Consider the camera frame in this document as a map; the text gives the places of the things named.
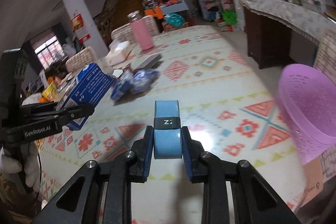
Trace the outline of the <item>white gloved left hand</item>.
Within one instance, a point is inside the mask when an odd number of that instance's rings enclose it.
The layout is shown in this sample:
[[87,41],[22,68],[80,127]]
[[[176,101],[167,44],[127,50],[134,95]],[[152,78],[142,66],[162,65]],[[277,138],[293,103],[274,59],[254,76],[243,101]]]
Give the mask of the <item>white gloved left hand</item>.
[[38,161],[39,151],[34,142],[24,144],[20,147],[24,157],[24,163],[14,159],[8,151],[1,148],[1,172],[9,178],[14,178],[14,174],[24,171],[25,184],[33,188],[35,192],[40,189],[40,167]]

